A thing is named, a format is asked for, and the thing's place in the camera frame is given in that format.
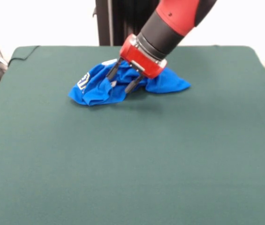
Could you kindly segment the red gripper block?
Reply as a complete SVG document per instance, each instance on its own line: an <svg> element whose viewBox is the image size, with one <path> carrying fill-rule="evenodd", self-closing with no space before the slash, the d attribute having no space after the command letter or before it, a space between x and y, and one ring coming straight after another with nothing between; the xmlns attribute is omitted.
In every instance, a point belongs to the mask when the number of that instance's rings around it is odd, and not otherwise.
<svg viewBox="0 0 265 225"><path fill-rule="evenodd" d="M145 77L153 79L157 77L167 66L167 60L158 60L149 55L138 43L136 35L130 34L120 49L120 58L106 75L108 80L112 80L116 75L121 62L127 61L135 70L138 69ZM131 81L125 88L126 93L131 93L135 87L143 80L144 76L139 75Z"/></svg>

